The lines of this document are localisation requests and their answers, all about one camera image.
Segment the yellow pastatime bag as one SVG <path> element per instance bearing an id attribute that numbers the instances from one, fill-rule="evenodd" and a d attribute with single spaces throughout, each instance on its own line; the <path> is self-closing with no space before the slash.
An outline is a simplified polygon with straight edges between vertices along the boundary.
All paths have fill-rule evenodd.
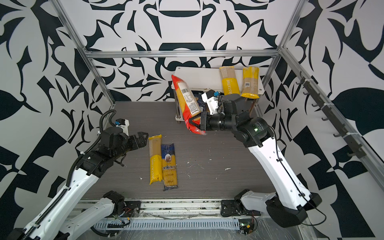
<path id="1" fill-rule="evenodd" d="M 235 68 L 233 66 L 226 66 L 219 68 L 219 71 L 222 79 L 224 95 L 239 95 L 240 89 L 236 78 Z"/>
<path id="2" fill-rule="evenodd" d="M 150 148 L 150 185 L 163 180 L 162 170 L 162 135 L 149 138 Z"/>

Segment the yellow spaghetti bag short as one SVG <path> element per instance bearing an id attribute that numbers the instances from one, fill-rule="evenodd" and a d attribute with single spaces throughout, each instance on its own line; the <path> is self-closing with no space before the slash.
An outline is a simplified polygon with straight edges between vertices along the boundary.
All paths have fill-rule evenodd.
<path id="1" fill-rule="evenodd" d="M 259 98 L 259 68 L 246 67 L 243 68 L 243 98 L 258 99 Z"/>

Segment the red label spaghetti bag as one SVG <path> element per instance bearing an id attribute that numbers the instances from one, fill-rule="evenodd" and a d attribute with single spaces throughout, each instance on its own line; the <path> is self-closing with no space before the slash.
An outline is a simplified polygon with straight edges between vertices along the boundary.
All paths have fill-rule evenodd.
<path id="1" fill-rule="evenodd" d="M 187 129 L 194 134 L 206 135 L 206 132 L 200 129 L 202 111 L 188 84 L 174 75 L 172 81 Z"/>

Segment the blue label spaghetti bag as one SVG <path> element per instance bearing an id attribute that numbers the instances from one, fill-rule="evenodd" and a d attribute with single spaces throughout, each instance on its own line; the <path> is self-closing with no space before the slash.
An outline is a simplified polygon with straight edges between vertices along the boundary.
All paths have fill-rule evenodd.
<path id="1" fill-rule="evenodd" d="M 178 188 L 177 166 L 174 144 L 162 144 L 162 171 L 164 191 Z"/>

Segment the blue Barilla pasta box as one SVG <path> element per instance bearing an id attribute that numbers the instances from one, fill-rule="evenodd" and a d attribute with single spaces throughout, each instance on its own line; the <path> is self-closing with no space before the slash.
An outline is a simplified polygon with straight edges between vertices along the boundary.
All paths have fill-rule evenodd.
<path id="1" fill-rule="evenodd" d="M 203 97 L 206 97 L 206 93 L 193 91 L 194 97 L 198 103 L 199 109 L 201 112 L 210 112 L 207 103 L 203 100 Z"/>

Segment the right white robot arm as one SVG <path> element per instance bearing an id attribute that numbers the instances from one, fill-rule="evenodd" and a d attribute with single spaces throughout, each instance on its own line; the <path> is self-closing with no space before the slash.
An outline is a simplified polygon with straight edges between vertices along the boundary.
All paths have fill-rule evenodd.
<path id="1" fill-rule="evenodd" d="M 230 131 L 259 161 L 275 193 L 244 190 L 236 196 L 243 209 L 268 214 L 282 228 L 303 224 L 307 212 L 322 203 L 295 175 L 277 143 L 275 130 L 261 117 L 252 117 L 245 98 L 238 94 L 220 96 L 215 91 L 202 95 L 208 110 L 200 113 L 201 131 Z"/>

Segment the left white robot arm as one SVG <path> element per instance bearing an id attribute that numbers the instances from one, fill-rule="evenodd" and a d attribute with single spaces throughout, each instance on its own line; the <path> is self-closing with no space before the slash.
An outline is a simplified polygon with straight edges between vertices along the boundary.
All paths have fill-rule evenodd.
<path id="1" fill-rule="evenodd" d="M 50 203 L 24 228 L 15 228 L 9 240 L 75 240 L 100 220 L 126 212 L 125 198 L 109 191 L 92 207 L 72 219 L 68 216 L 85 193 L 114 164 L 123 166 L 127 153 L 144 148 L 149 134 L 138 132 L 129 135 L 129 121 L 112 121 L 116 110 L 108 110 L 99 120 L 97 139 L 80 153 L 68 173 L 67 181 Z"/>

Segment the white two-tier shelf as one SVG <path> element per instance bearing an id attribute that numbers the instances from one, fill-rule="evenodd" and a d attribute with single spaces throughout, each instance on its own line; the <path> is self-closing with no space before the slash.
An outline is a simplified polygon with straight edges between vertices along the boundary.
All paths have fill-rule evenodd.
<path id="1" fill-rule="evenodd" d="M 265 88 L 263 87 L 261 75 L 266 73 L 266 68 L 259 68 L 259 94 L 263 95 Z M 243 86 L 243 70 L 235 70 L 240 92 Z M 223 85 L 219 69 L 210 68 L 192 68 L 192 67 L 177 67 L 174 74 L 176 77 L 184 80 L 191 91 L 206 92 L 210 89 L 218 92 L 223 92 Z M 179 100 L 175 96 L 176 106 L 179 107 Z M 176 121 L 183 122 L 181 107 L 176 111 Z"/>

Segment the small circuit board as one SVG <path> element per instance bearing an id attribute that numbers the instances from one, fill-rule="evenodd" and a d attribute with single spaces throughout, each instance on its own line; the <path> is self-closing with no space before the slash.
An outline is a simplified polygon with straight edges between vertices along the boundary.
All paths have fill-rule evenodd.
<path id="1" fill-rule="evenodd" d="M 255 219 L 240 219 L 239 220 L 239 232 L 243 235 L 251 234 L 255 229 Z"/>

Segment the wall hook rack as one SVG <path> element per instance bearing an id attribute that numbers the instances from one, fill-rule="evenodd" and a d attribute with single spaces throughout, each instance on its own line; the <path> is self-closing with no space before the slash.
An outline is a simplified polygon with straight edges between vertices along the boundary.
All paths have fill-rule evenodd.
<path id="1" fill-rule="evenodd" d="M 350 153 L 347 153 L 349 157 L 357 157 L 359 159 L 367 156 L 366 151 L 363 149 L 363 144 L 358 140 L 358 133 L 347 124 L 346 118 L 340 113 L 336 105 L 324 94 L 324 92 L 318 87 L 313 79 L 307 79 L 303 73 L 300 72 L 300 81 L 297 83 L 302 85 L 306 92 L 306 96 L 311 96 L 315 103 L 312 105 L 314 108 L 321 110 L 325 117 L 323 121 L 329 121 L 336 129 L 337 133 L 333 134 L 335 138 L 343 138 L 346 144 L 351 149 Z"/>

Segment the aluminium frame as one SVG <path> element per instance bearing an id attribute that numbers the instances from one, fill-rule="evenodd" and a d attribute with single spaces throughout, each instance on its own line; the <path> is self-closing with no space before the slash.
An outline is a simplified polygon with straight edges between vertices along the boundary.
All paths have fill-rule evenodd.
<path id="1" fill-rule="evenodd" d="M 190 58 L 190 57 L 268 57 L 273 58 L 263 84 L 267 85 L 272 77 L 272 72 L 276 69 L 278 62 L 284 59 L 288 66 L 294 71 L 295 75 L 300 79 L 300 72 L 303 73 L 307 79 L 312 79 L 309 73 L 299 64 L 294 58 L 292 53 L 286 48 L 288 36 L 293 32 L 294 26 L 299 22 L 300 14 L 304 9 L 306 1 L 298 1 L 291 19 L 289 20 L 288 27 L 283 34 L 281 44 L 272 50 L 176 50 L 176 51 L 87 51 L 83 46 L 79 34 L 76 32 L 74 24 L 71 22 L 70 17 L 65 11 L 63 4 L 60 1 L 52 1 L 54 10 L 57 12 L 60 21 L 69 32 L 70 37 L 73 39 L 76 47 L 78 48 L 81 56 L 86 62 L 87 67 L 91 70 L 96 77 L 98 84 L 102 90 L 107 94 L 108 100 L 111 104 L 115 103 L 111 93 L 107 89 L 105 82 L 102 80 L 101 75 L 97 71 L 95 65 L 91 62 L 92 59 L 113 59 L 113 58 Z M 384 186 L 384 163 L 379 155 L 375 153 L 372 147 L 369 146 L 362 135 L 358 133 L 358 140 L 363 144 L 363 149 L 366 151 L 367 156 L 360 159 L 362 164 L 366 167 L 373 179 L 382 188 Z"/>

